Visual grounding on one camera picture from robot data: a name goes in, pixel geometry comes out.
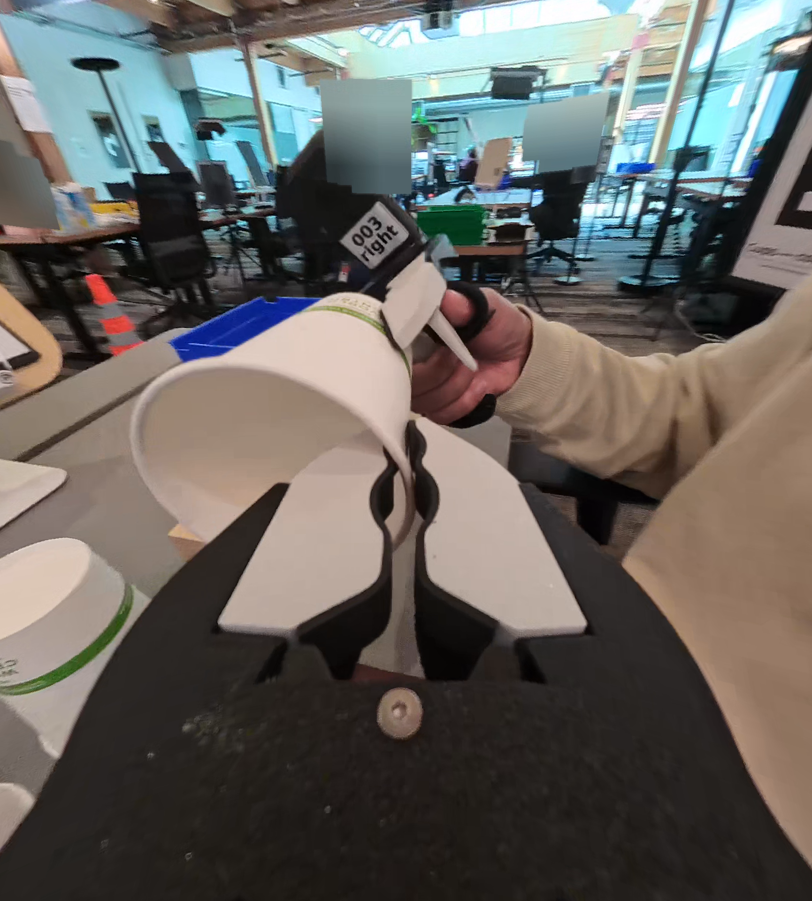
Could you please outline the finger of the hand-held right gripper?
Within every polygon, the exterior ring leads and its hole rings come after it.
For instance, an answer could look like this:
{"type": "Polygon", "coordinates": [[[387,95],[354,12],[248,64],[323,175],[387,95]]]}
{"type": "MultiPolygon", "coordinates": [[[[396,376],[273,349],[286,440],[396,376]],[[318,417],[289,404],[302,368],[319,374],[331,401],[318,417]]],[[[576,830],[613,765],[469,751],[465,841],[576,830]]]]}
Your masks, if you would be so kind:
{"type": "Polygon", "coordinates": [[[445,289],[444,276],[426,259],[414,259],[391,280],[380,315],[395,349],[411,350],[439,312],[445,289]]]}

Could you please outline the black office chair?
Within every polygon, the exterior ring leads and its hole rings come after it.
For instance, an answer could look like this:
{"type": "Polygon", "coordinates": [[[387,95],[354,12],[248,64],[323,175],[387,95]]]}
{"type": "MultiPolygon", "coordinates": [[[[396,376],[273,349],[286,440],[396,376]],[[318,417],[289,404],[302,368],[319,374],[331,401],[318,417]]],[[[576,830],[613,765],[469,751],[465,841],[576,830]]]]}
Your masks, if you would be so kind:
{"type": "Polygon", "coordinates": [[[555,172],[541,173],[534,179],[535,189],[541,192],[541,199],[529,209],[529,219],[536,233],[536,245],[527,256],[534,263],[535,273],[552,260],[561,260],[567,265],[562,276],[555,277],[555,283],[573,286],[579,283],[579,265],[574,252],[558,248],[558,242],[576,241],[582,218],[583,200],[591,184],[594,167],[570,168],[555,172]]]}
{"type": "Polygon", "coordinates": [[[519,482],[530,484],[544,494],[574,501],[578,526],[601,546],[610,543],[622,505],[652,510],[659,504],[636,489],[599,479],[547,456],[532,443],[512,443],[507,467],[519,482]]]}
{"type": "Polygon", "coordinates": [[[216,313],[208,285],[215,268],[203,235],[192,177],[134,172],[133,184],[140,257],[128,262],[127,275],[164,294],[182,291],[193,308],[216,313]]]}

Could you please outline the black floor lamp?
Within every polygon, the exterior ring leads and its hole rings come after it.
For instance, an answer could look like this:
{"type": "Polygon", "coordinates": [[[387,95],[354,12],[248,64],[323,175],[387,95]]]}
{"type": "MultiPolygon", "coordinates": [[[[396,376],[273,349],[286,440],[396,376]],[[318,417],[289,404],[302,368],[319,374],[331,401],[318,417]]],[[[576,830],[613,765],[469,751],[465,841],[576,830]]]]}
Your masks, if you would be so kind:
{"type": "Polygon", "coordinates": [[[115,125],[117,126],[117,130],[119,133],[120,141],[123,145],[125,152],[127,153],[130,162],[132,163],[132,170],[135,172],[140,172],[140,165],[138,162],[138,157],[134,148],[129,140],[126,129],[124,128],[123,122],[121,121],[119,111],[115,105],[114,99],[112,97],[111,91],[109,90],[109,86],[107,84],[106,74],[110,72],[114,72],[120,68],[120,64],[117,60],[111,58],[102,58],[102,57],[83,57],[83,58],[72,58],[71,64],[73,68],[78,69],[82,72],[89,72],[96,74],[101,89],[106,97],[108,108],[111,112],[111,116],[115,125]]]}

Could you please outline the wooden cube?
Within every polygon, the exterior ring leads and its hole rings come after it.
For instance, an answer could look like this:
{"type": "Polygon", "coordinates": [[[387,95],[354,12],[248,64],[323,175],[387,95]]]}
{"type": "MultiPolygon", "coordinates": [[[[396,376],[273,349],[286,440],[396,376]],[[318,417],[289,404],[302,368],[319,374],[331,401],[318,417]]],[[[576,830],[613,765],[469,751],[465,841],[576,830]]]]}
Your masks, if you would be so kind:
{"type": "Polygon", "coordinates": [[[184,562],[191,561],[207,544],[182,524],[175,524],[168,533],[168,540],[184,562]]]}

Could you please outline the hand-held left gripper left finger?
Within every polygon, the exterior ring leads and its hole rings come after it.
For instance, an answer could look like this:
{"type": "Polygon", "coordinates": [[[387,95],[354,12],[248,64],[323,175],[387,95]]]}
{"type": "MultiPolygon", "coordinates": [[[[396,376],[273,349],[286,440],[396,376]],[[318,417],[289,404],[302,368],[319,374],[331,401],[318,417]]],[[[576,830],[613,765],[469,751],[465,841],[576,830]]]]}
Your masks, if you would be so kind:
{"type": "Polygon", "coordinates": [[[349,679],[391,617],[395,479],[377,443],[344,443],[305,467],[221,612],[221,631],[311,646],[349,679]]]}

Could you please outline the blue plastic bin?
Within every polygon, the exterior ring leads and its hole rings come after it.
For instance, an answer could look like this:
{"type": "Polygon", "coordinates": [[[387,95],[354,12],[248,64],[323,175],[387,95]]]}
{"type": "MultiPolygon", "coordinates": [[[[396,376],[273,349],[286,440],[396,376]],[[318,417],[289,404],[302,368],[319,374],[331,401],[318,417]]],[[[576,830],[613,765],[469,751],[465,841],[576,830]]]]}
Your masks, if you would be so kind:
{"type": "Polygon", "coordinates": [[[316,298],[260,297],[170,339],[180,362],[224,355],[316,304],[316,298]]]}

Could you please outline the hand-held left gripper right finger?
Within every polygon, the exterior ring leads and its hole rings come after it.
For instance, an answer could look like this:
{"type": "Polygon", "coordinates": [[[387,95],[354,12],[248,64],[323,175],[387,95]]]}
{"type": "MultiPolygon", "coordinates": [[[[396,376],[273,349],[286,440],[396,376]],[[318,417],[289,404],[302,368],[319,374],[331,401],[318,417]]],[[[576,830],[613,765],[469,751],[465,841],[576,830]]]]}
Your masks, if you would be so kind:
{"type": "Polygon", "coordinates": [[[412,422],[414,623],[424,675],[468,679],[492,646],[524,651],[588,622],[521,488],[488,452],[412,422]]]}

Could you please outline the orange traffic cone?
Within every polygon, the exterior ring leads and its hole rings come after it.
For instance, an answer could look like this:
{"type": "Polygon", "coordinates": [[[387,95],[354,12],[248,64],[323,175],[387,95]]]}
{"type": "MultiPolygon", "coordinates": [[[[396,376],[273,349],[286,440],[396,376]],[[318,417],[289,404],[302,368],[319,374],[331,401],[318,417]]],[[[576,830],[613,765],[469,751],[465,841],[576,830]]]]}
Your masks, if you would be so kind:
{"type": "Polygon", "coordinates": [[[85,284],[97,309],[112,357],[118,357],[143,343],[134,323],[123,312],[119,300],[103,276],[88,274],[85,284]]]}

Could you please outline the black white marker sign board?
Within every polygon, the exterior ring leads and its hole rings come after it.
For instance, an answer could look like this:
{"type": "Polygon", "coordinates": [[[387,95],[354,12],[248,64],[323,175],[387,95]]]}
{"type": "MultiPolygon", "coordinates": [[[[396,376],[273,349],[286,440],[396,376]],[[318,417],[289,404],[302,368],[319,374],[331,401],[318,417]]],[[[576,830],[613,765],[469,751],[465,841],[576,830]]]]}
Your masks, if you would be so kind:
{"type": "Polygon", "coordinates": [[[812,273],[812,43],[740,212],[732,279],[787,290],[812,273]]]}

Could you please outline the green plastic bin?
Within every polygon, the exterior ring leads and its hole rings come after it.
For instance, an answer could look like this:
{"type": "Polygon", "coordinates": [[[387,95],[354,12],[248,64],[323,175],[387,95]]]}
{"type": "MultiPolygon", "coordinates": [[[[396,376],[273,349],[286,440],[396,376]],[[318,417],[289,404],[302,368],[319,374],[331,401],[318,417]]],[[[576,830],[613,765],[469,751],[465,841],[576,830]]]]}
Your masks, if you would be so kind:
{"type": "Polygon", "coordinates": [[[488,210],[476,204],[429,206],[415,214],[421,232],[428,238],[444,235],[454,247],[484,243],[488,210]]]}

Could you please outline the person's right hand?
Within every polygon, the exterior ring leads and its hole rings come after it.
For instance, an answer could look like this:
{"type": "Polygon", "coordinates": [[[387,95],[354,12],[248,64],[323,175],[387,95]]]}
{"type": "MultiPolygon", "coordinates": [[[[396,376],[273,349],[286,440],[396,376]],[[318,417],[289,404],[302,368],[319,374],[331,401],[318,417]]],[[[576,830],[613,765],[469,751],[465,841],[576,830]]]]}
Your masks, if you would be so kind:
{"type": "Polygon", "coordinates": [[[412,367],[412,412],[440,425],[463,420],[488,397],[517,382],[529,357],[532,324],[521,309],[489,287],[479,287],[490,319],[470,342],[477,370],[466,367],[446,346],[412,367]]]}

